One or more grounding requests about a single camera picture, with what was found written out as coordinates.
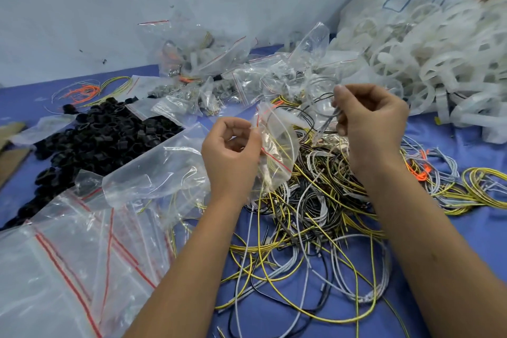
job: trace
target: blue cloth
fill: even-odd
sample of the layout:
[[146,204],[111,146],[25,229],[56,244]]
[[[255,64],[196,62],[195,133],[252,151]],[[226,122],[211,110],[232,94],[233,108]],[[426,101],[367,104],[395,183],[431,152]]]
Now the blue cloth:
[[[274,52],[276,49],[277,47],[272,46],[270,48],[257,49],[256,53],[265,55]],[[6,124],[10,121],[24,121],[28,126],[34,125],[39,118],[49,115],[44,109],[44,105],[47,106],[49,100],[41,100],[40,98],[50,98],[55,91],[75,81],[97,79],[100,82],[104,82],[115,76],[131,76],[132,74],[157,75],[158,69],[156,66],[146,66],[86,77],[0,89],[0,124]],[[251,108],[240,116],[250,118],[253,115],[253,111],[254,109]],[[490,167],[503,172],[507,171],[505,145],[492,145],[482,142],[480,129],[477,127],[459,130],[454,129],[450,125],[437,126],[434,123],[433,116],[432,114],[428,114],[411,117],[407,125],[407,135],[427,148],[438,146],[444,154],[456,159],[460,171],[467,167]],[[203,124],[207,127],[211,125],[207,118],[203,120]],[[0,191],[0,224],[4,224],[12,218],[20,206],[34,197],[34,190],[36,188],[34,184],[35,177],[49,165],[49,161],[37,161],[33,154],[21,165],[16,174]],[[247,236],[249,216],[249,213],[243,211],[237,225],[237,233],[244,240],[246,240]],[[251,246],[257,245],[257,216],[254,216],[253,219],[250,233]],[[451,221],[495,274],[500,279],[507,281],[507,252],[504,249],[507,242],[507,232],[505,232],[507,213],[503,210],[482,207],[464,216],[452,218]],[[266,227],[269,224],[271,225],[270,227],[273,227],[272,222],[269,223],[265,219],[261,220],[261,239],[263,239]],[[235,244],[241,244],[236,238],[233,241]],[[370,245],[368,239],[352,241],[349,243],[349,251],[347,253],[356,268],[371,280]],[[279,262],[285,262],[290,254],[289,249],[285,249],[277,252],[276,258]],[[377,279],[380,280],[381,266],[378,251],[376,252],[376,258]],[[313,268],[324,276],[322,261],[316,257],[311,259]],[[327,269],[331,274],[329,263],[327,263]],[[229,258],[224,268],[224,275],[228,276],[235,271],[237,271],[237,266]],[[305,271],[306,265],[303,264],[291,278],[282,282],[276,282],[279,290],[295,304],[301,302]],[[353,289],[353,276],[349,271],[345,271],[346,280]],[[261,271],[256,271],[256,273],[262,276]],[[243,286],[243,281],[244,279],[241,280],[240,288]],[[320,297],[320,285],[320,279],[310,273],[304,308],[311,309],[317,305]],[[228,302],[233,297],[234,288],[235,281],[234,283],[230,282],[223,285],[218,294],[217,304]],[[369,289],[361,284],[359,288],[363,294],[369,291]],[[273,297],[277,297],[269,284],[263,285],[260,290]],[[396,262],[393,265],[386,298],[402,317],[412,338],[429,336],[409,286]],[[238,308],[241,331],[245,338],[278,336],[287,330],[296,316],[296,312],[293,309],[275,304],[258,294],[249,296],[246,300],[239,303]],[[363,313],[367,309],[367,307],[361,307],[359,312]],[[346,300],[342,295],[333,290],[326,306],[318,315],[330,319],[352,318],[355,316],[354,303]],[[214,316],[209,336],[212,336],[212,333],[215,336],[219,336],[216,331],[217,325],[226,332],[226,336],[229,336],[227,333],[228,316],[228,312]],[[301,316],[297,326],[301,326],[305,320],[306,317]],[[237,335],[235,318],[233,318],[232,322],[232,331]],[[359,333],[363,337],[403,337],[400,324],[384,301],[381,301],[371,315],[359,323]],[[354,337],[355,325],[353,323],[332,325],[314,321],[303,336]]]

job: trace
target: hand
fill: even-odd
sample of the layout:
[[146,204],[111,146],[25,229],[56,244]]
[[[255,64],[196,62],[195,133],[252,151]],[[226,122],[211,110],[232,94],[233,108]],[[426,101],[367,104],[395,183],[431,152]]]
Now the hand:
[[241,209],[254,185],[262,148],[258,129],[241,118],[217,120],[202,144],[211,202],[232,200]]
[[348,135],[350,168],[359,181],[375,167],[401,162],[407,104],[375,84],[338,85],[334,93],[333,107],[342,110],[337,131]]

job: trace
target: blue table surface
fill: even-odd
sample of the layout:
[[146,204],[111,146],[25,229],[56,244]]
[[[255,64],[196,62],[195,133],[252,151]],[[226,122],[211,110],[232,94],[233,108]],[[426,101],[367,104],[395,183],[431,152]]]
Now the blue table surface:
[[[276,49],[277,47],[272,46],[256,49],[253,52],[267,55],[273,53]],[[23,121],[28,126],[32,126],[41,117],[51,115],[44,108],[44,106],[49,107],[51,95],[73,82],[85,79],[97,79],[103,82],[115,76],[131,76],[132,74],[157,76],[158,67],[145,66],[86,77],[0,89],[0,125],[7,124],[10,121]],[[51,106],[51,109],[54,110],[61,104],[61,101],[57,104],[55,103]],[[252,114],[253,110],[249,109],[240,116],[250,118]],[[505,145],[484,143],[481,140],[481,129],[478,127],[456,129],[451,125],[437,126],[434,123],[433,117],[434,115],[432,114],[410,117],[406,134],[427,148],[439,147],[444,154],[456,159],[460,171],[468,167],[489,167],[503,172],[507,171],[507,159],[505,156],[507,147]],[[207,127],[211,125],[207,118],[204,119],[203,124]],[[0,224],[4,224],[15,216],[17,209],[33,198],[36,188],[34,184],[35,177],[49,165],[49,161],[37,161],[33,154],[28,156],[15,175],[0,191]],[[237,225],[236,232],[244,239],[247,237],[249,216],[249,213],[243,211]],[[507,281],[507,251],[504,249],[507,242],[507,212],[489,207],[481,207],[461,217],[454,217],[451,221],[495,274],[503,281]],[[261,238],[263,238],[265,226],[261,225],[261,229]],[[250,234],[250,245],[257,245],[256,216],[254,216]],[[287,259],[289,254],[290,252],[285,250],[279,252],[279,262],[284,262],[284,259]],[[356,268],[366,274],[371,280],[369,241],[364,239],[364,241],[356,240],[349,243],[347,254]],[[379,280],[381,273],[379,254],[377,254],[376,258],[378,261],[376,263],[376,272],[377,279]],[[279,290],[296,304],[301,302],[306,272],[305,266],[305,264],[302,264],[301,268],[289,279],[276,282]],[[316,257],[312,258],[312,266],[321,275],[324,275],[324,267],[321,260]],[[231,259],[228,259],[224,268],[224,275],[228,276],[235,271],[237,271],[237,266]],[[346,275],[346,279],[349,286],[354,289],[351,273]],[[304,308],[314,308],[318,303],[320,285],[320,279],[310,273]],[[217,304],[228,302],[234,295],[234,287],[235,283],[223,285],[218,294]],[[363,288],[361,285],[359,288],[362,293],[369,291],[369,289]],[[269,285],[263,286],[261,290],[276,297],[274,290]],[[396,263],[396,259],[393,264],[386,298],[402,317],[412,338],[429,336],[409,286],[403,277],[400,267]],[[342,295],[333,290],[326,306],[318,315],[330,319],[347,319],[355,316],[354,308],[354,303],[346,300]],[[367,309],[367,307],[361,307],[359,312],[363,313]],[[239,303],[238,310],[241,332],[245,338],[279,336],[288,329],[296,316],[296,312],[293,309],[275,304],[258,294],[253,294]],[[220,326],[225,331],[226,336],[229,336],[227,333],[228,316],[228,312],[219,316],[215,314],[209,336],[212,336],[212,333],[215,336],[219,336],[216,326]],[[297,326],[301,326],[305,320],[306,317],[301,316]],[[234,335],[238,335],[235,317],[233,317],[232,331]],[[384,301],[381,301],[374,311],[360,322],[359,334],[363,337],[403,337],[403,331],[399,322]],[[354,337],[355,325],[353,323],[332,325],[313,321],[302,336]]]

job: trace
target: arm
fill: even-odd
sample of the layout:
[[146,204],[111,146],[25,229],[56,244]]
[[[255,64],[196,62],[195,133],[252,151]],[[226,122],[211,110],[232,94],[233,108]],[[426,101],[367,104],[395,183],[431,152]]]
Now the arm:
[[219,119],[202,145],[209,205],[175,263],[124,338],[206,337],[239,213],[251,191],[262,140],[240,118]]
[[406,104],[379,86],[335,90],[350,165],[362,182],[434,337],[505,337],[507,287],[407,170]]

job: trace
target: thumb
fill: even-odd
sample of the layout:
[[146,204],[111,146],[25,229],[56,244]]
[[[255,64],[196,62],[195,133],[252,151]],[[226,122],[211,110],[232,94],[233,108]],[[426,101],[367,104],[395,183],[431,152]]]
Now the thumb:
[[347,117],[358,114],[364,109],[361,102],[354,96],[350,90],[344,85],[337,85],[334,89],[335,104],[340,108]]
[[251,129],[250,136],[248,137],[248,143],[242,153],[245,153],[254,158],[258,158],[261,155],[262,148],[262,136],[259,128]]

